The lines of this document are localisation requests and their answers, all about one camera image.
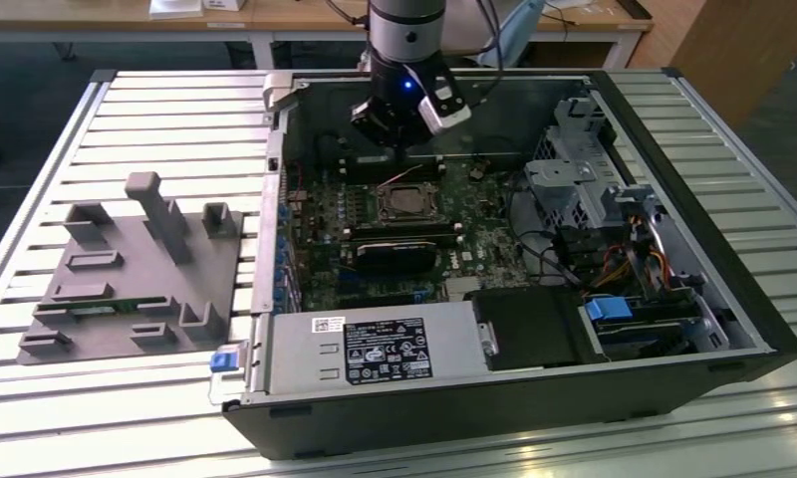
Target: table leg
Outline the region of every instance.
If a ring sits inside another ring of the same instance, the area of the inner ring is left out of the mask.
[[[628,60],[635,53],[638,39],[643,32],[618,32],[618,40],[611,46],[606,63],[602,65],[607,70],[622,70],[628,65]]]
[[[61,58],[63,62],[72,62],[77,59],[73,43],[53,42],[53,48],[56,49],[56,53],[59,53],[59,58]]]
[[[253,49],[253,60],[259,70],[275,69],[275,57],[271,52],[273,35],[271,32],[253,32],[249,35],[251,48]]]

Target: metal bracket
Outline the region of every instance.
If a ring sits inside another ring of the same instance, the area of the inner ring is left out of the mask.
[[[263,102],[265,110],[276,113],[295,103],[299,85],[291,72],[272,72],[263,83]]]

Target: barcode sticker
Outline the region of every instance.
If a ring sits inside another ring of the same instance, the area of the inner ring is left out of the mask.
[[[324,332],[343,332],[344,325],[344,317],[319,317],[313,319],[313,333],[321,334]]]

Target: cpu socket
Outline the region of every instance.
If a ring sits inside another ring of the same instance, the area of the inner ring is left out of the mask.
[[[395,184],[377,190],[377,209],[381,222],[436,221],[437,188],[431,183]]]

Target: sticker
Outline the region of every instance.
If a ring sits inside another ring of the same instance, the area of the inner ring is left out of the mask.
[[[244,28],[244,23],[207,23],[208,28]]]
[[[344,317],[317,317],[313,319],[313,333],[343,332]]]
[[[352,385],[435,376],[423,319],[345,324],[344,336]]]

